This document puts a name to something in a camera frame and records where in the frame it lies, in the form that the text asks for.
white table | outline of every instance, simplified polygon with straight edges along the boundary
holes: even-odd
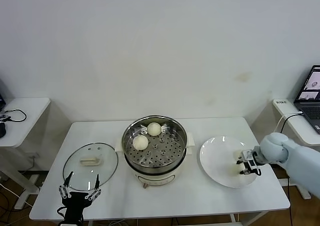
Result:
[[[280,98],[273,100],[273,106],[283,117],[283,122],[285,119],[293,114],[292,112],[298,112],[299,110],[294,105],[294,99]],[[301,142],[308,147],[320,146],[320,134],[318,134],[310,123],[305,119],[304,116],[298,115],[291,117],[287,120],[286,124],[292,129],[294,134],[301,140]],[[279,179],[283,187],[288,186],[288,180],[286,178]],[[296,186],[299,190],[301,196],[305,200],[311,199],[310,193],[304,189],[302,186],[297,185],[294,181],[290,179],[289,186]]]
[[[11,116],[14,120],[20,120],[24,118],[24,115],[19,111],[4,112],[7,110],[20,109],[27,115],[27,118],[22,122],[5,122],[6,134],[0,138],[0,149],[9,150],[27,159],[24,152],[18,147],[23,143],[43,114],[50,103],[50,99],[47,97],[8,98],[5,99],[5,102],[7,105],[1,113]],[[32,175],[30,180],[26,179],[2,155],[0,155],[0,171],[26,189],[17,201],[14,207],[15,209],[22,209],[25,204],[24,201],[27,200],[29,195],[39,193],[38,188],[34,185],[38,176]]]
[[[246,120],[232,118],[178,119],[195,141],[193,154],[187,155],[183,169],[171,183],[144,189],[123,157],[112,178],[102,185],[101,195],[84,209],[84,220],[161,218],[253,213],[243,222],[249,225],[268,211],[290,206],[286,194],[269,165],[262,176],[244,188],[222,186],[201,169],[198,153],[201,145],[213,136],[232,136],[246,148],[258,145]],[[40,221],[61,221],[57,209],[62,206],[58,191],[68,157],[83,145],[103,142],[115,146],[131,121],[75,122],[72,124],[42,186],[29,217]]]
[[[299,110],[293,104],[294,99],[274,99],[273,106],[280,113],[281,116],[290,114],[292,112],[298,112]],[[295,116],[288,119],[287,124],[292,131],[306,146],[320,146],[320,134],[318,134],[304,116]]]

power cord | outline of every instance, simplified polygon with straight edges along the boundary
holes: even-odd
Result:
[[[290,190],[289,190],[289,177],[288,177],[288,200],[290,203],[290,207],[289,207],[289,211],[290,211],[290,222],[291,222],[291,226],[294,226],[294,223],[292,221],[292,213],[291,213],[291,201],[290,201]]]
[[[32,169],[35,166],[35,157],[32,157],[32,166],[30,168],[27,168],[25,171],[23,171],[21,174],[25,174],[27,171],[29,171],[30,169]]]
[[[20,199],[20,196],[19,196],[18,194],[12,192],[10,189],[8,189],[8,188],[6,188],[5,186],[3,186],[2,183],[0,183],[0,185],[1,185],[4,189],[8,190],[10,193],[14,194],[15,196],[17,196],[17,197]],[[33,207],[33,205],[31,205],[30,203],[28,203],[28,202],[26,202],[26,201],[24,201],[24,202],[25,202],[27,205],[29,205],[30,207]]]
[[[1,219],[1,218],[6,214],[6,212],[9,211],[9,199],[8,199],[7,196],[4,195],[3,192],[0,192],[0,194],[1,194],[1,195],[5,198],[5,200],[6,200],[6,208],[0,206],[0,208],[4,210],[4,213],[1,214],[1,216],[0,216],[0,219]]]
[[[303,115],[303,112],[300,112],[300,113],[297,113],[297,114],[294,114],[294,115],[291,115],[291,116],[287,117],[287,118],[285,119],[283,125],[282,125],[282,128],[281,128],[281,130],[280,130],[280,133],[282,133],[282,131],[284,130],[285,125],[286,125],[286,122],[288,121],[288,119],[290,119],[290,118],[292,118],[292,117],[294,117],[294,116],[298,116],[298,115]]]
[[[279,119],[278,123],[276,124],[273,132],[275,132],[275,131],[277,130],[277,128],[278,128],[281,120],[282,120],[285,116],[292,115],[292,114],[300,115],[300,114],[302,114],[302,111],[299,111],[299,112],[290,112],[290,113],[286,113],[286,114],[282,115],[282,117]]]
[[[28,215],[26,215],[26,216],[23,216],[23,217],[19,218],[18,220],[14,221],[14,222],[9,223],[11,213],[20,212],[20,211],[23,211],[23,210],[25,210],[25,209],[29,209],[29,208],[31,208],[31,207],[30,207],[30,206],[27,206],[27,207],[22,208],[22,209],[14,210],[14,207],[15,207],[18,199],[19,199],[19,197],[17,197],[17,199],[14,201],[14,203],[13,203],[13,205],[12,205],[12,208],[9,209],[9,200],[8,200],[8,198],[7,198],[2,192],[0,192],[0,194],[3,195],[3,196],[6,198],[7,203],[8,203],[8,207],[7,207],[7,208],[3,208],[2,206],[0,206],[0,208],[2,208],[3,210],[5,210],[5,213],[6,213],[6,212],[9,212],[8,217],[7,217],[7,220],[6,220],[6,221],[0,220],[0,223],[5,224],[4,226],[9,226],[9,225],[13,225],[13,224],[15,224],[15,223],[17,223],[17,222],[19,222],[19,221],[21,221],[21,220],[23,220],[23,219],[25,219],[26,217],[29,216],[29,214],[28,214]]]
[[[0,121],[2,121],[2,122],[11,121],[11,122],[19,123],[19,122],[23,122],[23,121],[25,121],[27,119],[27,115],[25,114],[25,112],[23,112],[21,109],[18,109],[18,108],[17,109],[6,110],[6,111],[4,111],[4,113],[10,113],[10,112],[16,112],[16,111],[22,113],[24,115],[24,118],[21,119],[21,120],[13,120],[11,116],[3,114],[3,115],[0,116]]]

glass lid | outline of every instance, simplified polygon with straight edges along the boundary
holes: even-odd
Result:
[[[63,179],[73,172],[69,187],[78,191],[95,188],[99,174],[99,186],[105,184],[118,166],[118,155],[108,144],[90,143],[75,151],[63,167]]]

wooden floor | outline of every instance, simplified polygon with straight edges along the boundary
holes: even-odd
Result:
[[[278,178],[285,178],[286,174],[282,169],[275,169],[275,173]],[[45,175],[40,177],[37,182],[37,186],[41,186],[41,182],[44,181]],[[14,191],[16,194],[21,194],[23,189],[17,185],[12,180],[8,180],[3,183],[7,188]],[[16,197],[10,192],[6,191],[4,188],[0,189],[9,200],[9,209],[13,207]],[[28,203],[33,204],[36,196],[31,197]],[[292,219],[294,226],[320,226],[320,200],[316,197],[312,197],[310,200],[303,200],[300,196],[299,191],[296,187],[290,187],[290,201],[292,210]],[[0,195],[0,206],[7,208],[7,201],[3,195]],[[29,219],[28,215],[30,213],[30,208],[26,208],[19,212],[12,212],[9,216],[9,212],[5,212],[0,208],[0,226],[5,226],[8,223],[13,223],[22,217],[24,219],[11,224],[14,226],[55,226],[56,224],[52,222],[40,222],[32,221]],[[240,219],[244,219],[246,215],[241,214]],[[137,220],[131,219],[125,221],[129,226],[137,226]],[[213,223],[227,223],[230,222],[230,217],[228,215],[218,215],[218,216],[197,216],[197,217],[179,217],[179,218],[157,218],[157,219],[139,219],[138,226],[171,226],[171,225],[197,225],[197,224],[213,224]],[[96,221],[95,226],[108,225],[108,221]],[[265,216],[261,217],[252,226],[290,226],[290,213],[289,210],[273,211],[267,213]]]

table leg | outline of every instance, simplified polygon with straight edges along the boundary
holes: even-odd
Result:
[[[252,224],[254,221],[261,218],[263,215],[268,213],[269,211],[262,211],[262,212],[252,212],[250,213],[250,216],[248,216],[245,220],[241,220],[241,223],[243,226],[248,226]]]
[[[288,186],[288,179],[287,178],[280,178],[279,179],[279,183],[281,184],[282,187],[287,187]],[[291,179],[289,179],[289,186],[296,186],[304,200],[310,200],[311,199],[311,195],[308,192],[308,190],[306,190],[304,187],[296,184]]]
[[[37,182],[38,178],[39,178],[39,174],[33,174],[33,175],[31,175],[29,181],[34,184],[35,182]],[[29,198],[29,196],[30,195],[38,195],[39,193],[40,193],[40,187],[37,188],[36,192],[30,192],[28,190],[23,191],[21,193],[19,199],[17,200],[17,202],[16,202],[16,204],[14,206],[14,209],[15,210],[22,210],[24,208],[24,206],[26,204],[26,201]]]
[[[9,177],[7,175],[5,175],[3,172],[0,171],[0,178],[3,181],[7,181],[9,179]]]
[[[25,190],[35,193],[38,188],[19,173],[3,156],[0,155],[0,171],[7,175],[10,179],[22,186]]]
[[[235,218],[235,215],[232,213],[232,214],[229,214],[229,216],[230,216],[230,219],[231,219],[231,222],[232,223],[235,223],[235,222],[237,222],[236,221],[236,218]]]

